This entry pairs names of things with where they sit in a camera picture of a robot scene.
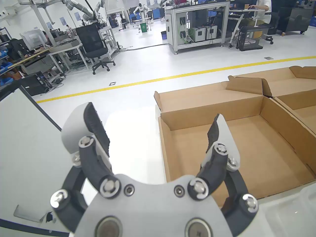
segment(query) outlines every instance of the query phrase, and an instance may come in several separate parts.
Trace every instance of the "white floor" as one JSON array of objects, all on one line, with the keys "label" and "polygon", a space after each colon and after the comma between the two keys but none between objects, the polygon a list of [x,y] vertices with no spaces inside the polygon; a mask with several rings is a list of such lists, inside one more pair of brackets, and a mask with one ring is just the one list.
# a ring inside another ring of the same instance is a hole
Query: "white floor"
[{"label": "white floor", "polygon": [[[133,48],[135,48],[161,44],[162,38],[160,32],[164,27],[164,22],[155,22],[152,24],[152,31],[148,31],[145,34],[138,34],[138,29],[131,27],[130,29],[116,32],[115,38],[125,48],[129,46],[134,46]],[[316,29],[309,28],[305,35],[300,35],[297,32],[293,32],[285,37],[274,35],[274,44],[270,45],[267,42],[262,50],[241,52],[235,48],[229,49],[228,47],[212,45],[202,50],[179,51],[178,55],[174,55],[169,45],[161,45],[127,51],[119,53],[115,57],[116,66],[110,65],[111,71],[107,72],[106,69],[99,68],[96,71],[96,75],[93,75],[91,72],[85,72],[67,76],[66,80],[63,81],[64,86],[45,95],[34,96],[34,99],[40,101],[107,88],[114,81],[117,86],[195,71],[267,61],[264,57],[272,57],[278,60],[314,56],[316,55],[315,44]],[[153,97],[155,90],[165,92],[205,85],[227,80],[228,75],[239,75],[292,65],[315,66],[316,60],[295,60],[199,74],[52,100],[40,103],[40,106],[62,127],[76,106],[91,101],[95,105],[100,119],[106,122],[109,114],[117,110],[155,105],[156,102]]]}]

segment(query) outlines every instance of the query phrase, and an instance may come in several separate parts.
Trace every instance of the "green trash bin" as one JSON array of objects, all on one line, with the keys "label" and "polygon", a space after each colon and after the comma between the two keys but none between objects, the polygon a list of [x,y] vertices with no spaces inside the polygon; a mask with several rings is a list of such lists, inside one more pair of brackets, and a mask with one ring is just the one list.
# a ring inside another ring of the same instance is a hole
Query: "green trash bin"
[{"label": "green trash bin", "polygon": [[145,22],[141,23],[140,27],[141,27],[141,32],[142,33],[146,33],[147,32],[147,26],[146,26]]}]

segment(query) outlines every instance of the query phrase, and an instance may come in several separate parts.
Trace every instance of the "poster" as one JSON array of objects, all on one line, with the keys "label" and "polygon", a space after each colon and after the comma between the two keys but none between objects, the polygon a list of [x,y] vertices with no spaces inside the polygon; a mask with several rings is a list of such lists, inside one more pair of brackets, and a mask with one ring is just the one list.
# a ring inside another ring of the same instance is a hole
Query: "poster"
[{"label": "poster", "polygon": [[66,21],[65,21],[65,18],[64,17],[61,17],[60,18],[60,21],[62,23],[62,25],[67,25]]},{"label": "poster", "polygon": [[81,17],[80,17],[78,12],[75,12],[75,17],[76,17],[77,20],[81,20]]},{"label": "poster", "polygon": [[47,22],[46,25],[47,25],[48,29],[53,29],[51,22]]}]

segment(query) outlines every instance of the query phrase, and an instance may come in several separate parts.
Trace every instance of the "open cardboard box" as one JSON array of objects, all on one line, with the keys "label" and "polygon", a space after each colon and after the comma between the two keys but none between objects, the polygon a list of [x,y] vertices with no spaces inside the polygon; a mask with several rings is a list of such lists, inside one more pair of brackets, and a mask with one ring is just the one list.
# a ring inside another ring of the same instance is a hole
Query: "open cardboard box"
[{"label": "open cardboard box", "polygon": [[[208,147],[207,132],[218,113],[226,119],[240,152],[239,171],[256,198],[316,178],[316,136],[262,95],[261,79],[230,77],[228,82],[155,92],[155,99],[161,109],[159,129],[167,181],[199,172]],[[225,184],[212,196],[222,206],[228,197]]]},{"label": "open cardboard box", "polygon": [[274,100],[316,134],[316,89],[275,97]]},{"label": "open cardboard box", "polygon": [[261,78],[263,95],[278,97],[300,91],[316,89],[316,67],[292,66],[238,75],[238,77]]}]

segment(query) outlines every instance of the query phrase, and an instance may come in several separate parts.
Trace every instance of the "yellow floor line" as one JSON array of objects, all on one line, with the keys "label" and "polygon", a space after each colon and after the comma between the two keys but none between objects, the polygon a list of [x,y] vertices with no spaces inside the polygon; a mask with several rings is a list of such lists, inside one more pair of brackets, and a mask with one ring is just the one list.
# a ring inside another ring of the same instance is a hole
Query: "yellow floor line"
[{"label": "yellow floor line", "polygon": [[37,103],[43,103],[43,102],[48,102],[48,101],[57,100],[57,99],[65,99],[65,98],[70,98],[70,97],[75,97],[75,96],[81,96],[81,95],[85,95],[85,94],[91,94],[91,93],[101,92],[101,91],[106,91],[106,90],[111,90],[111,89],[126,88],[126,87],[135,86],[135,85],[152,83],[152,82],[156,82],[156,81],[170,80],[170,79],[188,77],[188,76],[193,76],[193,75],[205,74],[205,73],[216,72],[216,71],[221,71],[221,70],[232,70],[232,69],[251,67],[251,66],[258,66],[258,65],[264,65],[264,64],[295,61],[295,60],[306,60],[306,59],[316,59],[316,56],[289,58],[289,59],[281,59],[281,60],[270,60],[270,61],[262,61],[262,62],[255,62],[255,63],[235,65],[235,66],[228,66],[228,67],[212,69],[212,70],[196,71],[196,72],[185,73],[185,74],[180,74],[180,75],[174,75],[174,76],[169,76],[169,77],[163,77],[163,78],[158,78],[158,79],[153,79],[153,80],[145,80],[145,81],[133,82],[133,83],[128,83],[128,84],[124,84],[124,85],[118,85],[118,86],[113,86],[113,87],[108,87],[108,88],[94,89],[94,90],[89,90],[89,91],[69,94],[69,95],[55,97],[55,98],[50,98],[50,99],[43,99],[43,100],[37,101]]}]

